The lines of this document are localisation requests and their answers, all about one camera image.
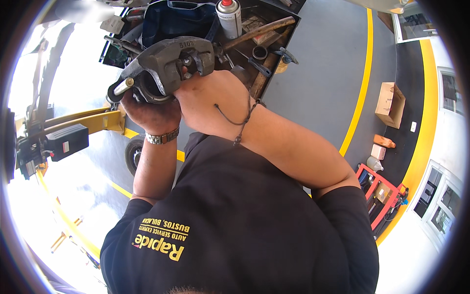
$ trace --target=rapide logo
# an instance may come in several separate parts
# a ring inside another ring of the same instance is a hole
[[[175,244],[167,243],[164,241],[165,238],[153,239],[145,235],[137,234],[132,245],[137,248],[147,247],[148,249],[153,249],[164,254],[168,254],[168,257],[171,260],[178,261],[180,260],[181,253],[183,253],[184,247],[180,246],[176,250]]]

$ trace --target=hand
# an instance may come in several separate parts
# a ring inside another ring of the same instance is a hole
[[[180,125],[181,111],[177,100],[161,105],[138,103],[130,89],[124,94],[121,105],[130,119],[151,135],[169,133]]]
[[[174,95],[186,125],[207,135],[234,140],[241,130],[241,126],[228,122],[214,104],[235,123],[241,123],[248,115],[248,90],[229,71],[214,71],[205,77],[196,73],[183,81]]]

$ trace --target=wristwatch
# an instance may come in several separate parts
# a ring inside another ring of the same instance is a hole
[[[145,138],[147,138],[147,141],[151,144],[161,145],[161,144],[166,144],[170,142],[171,140],[176,139],[179,133],[180,133],[180,127],[177,127],[173,131],[160,135],[160,136],[154,136],[145,132]]]

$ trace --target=tire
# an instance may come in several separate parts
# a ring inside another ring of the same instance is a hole
[[[124,150],[124,159],[127,169],[135,176],[135,171],[137,170],[137,165],[140,160],[140,153],[142,152],[142,147],[144,146],[145,134],[138,134],[132,137],[132,139],[127,143],[127,146]]]

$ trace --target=red tool cart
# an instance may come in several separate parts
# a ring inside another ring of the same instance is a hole
[[[356,176],[361,183],[361,188],[366,193],[372,230],[374,233],[383,231],[388,222],[393,219],[399,206],[407,203],[405,200],[408,196],[408,188],[403,184],[398,187],[393,186],[384,177],[364,164],[359,166]]]

